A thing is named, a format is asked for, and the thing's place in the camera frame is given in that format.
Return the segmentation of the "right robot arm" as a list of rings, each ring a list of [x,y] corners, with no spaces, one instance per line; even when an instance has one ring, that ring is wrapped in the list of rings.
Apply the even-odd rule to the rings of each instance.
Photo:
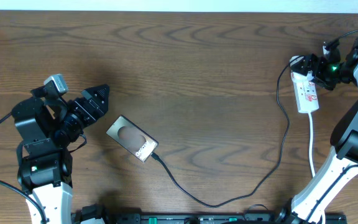
[[[341,60],[339,39],[323,45],[323,56],[294,56],[288,67],[296,98],[316,99],[310,88],[332,91],[339,83],[353,83],[358,89],[358,37]],[[326,207],[342,188],[358,175],[358,100],[341,118],[330,137],[330,151],[308,185],[282,208],[275,223],[324,223]]]

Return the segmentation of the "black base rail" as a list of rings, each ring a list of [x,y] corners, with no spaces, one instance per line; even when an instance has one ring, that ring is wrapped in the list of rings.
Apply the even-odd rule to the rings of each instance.
[[[110,213],[94,204],[71,215],[72,223],[112,224],[219,224],[219,223],[276,223],[269,210],[251,210],[245,213]]]

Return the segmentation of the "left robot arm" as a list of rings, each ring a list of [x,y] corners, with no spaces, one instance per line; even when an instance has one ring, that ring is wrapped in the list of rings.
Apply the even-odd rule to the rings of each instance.
[[[80,98],[65,101],[49,81],[12,109],[23,138],[17,148],[17,179],[30,197],[32,223],[71,223],[73,198],[70,143],[108,112],[109,86],[87,88]]]

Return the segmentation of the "white power strip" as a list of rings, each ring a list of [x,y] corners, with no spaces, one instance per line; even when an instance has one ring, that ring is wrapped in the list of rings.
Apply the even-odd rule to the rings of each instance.
[[[302,74],[295,68],[295,65],[302,62],[300,56],[293,56],[290,60],[291,80],[293,82],[296,105],[298,112],[302,114],[311,114],[319,109],[316,85],[312,82],[312,71],[308,70]]]

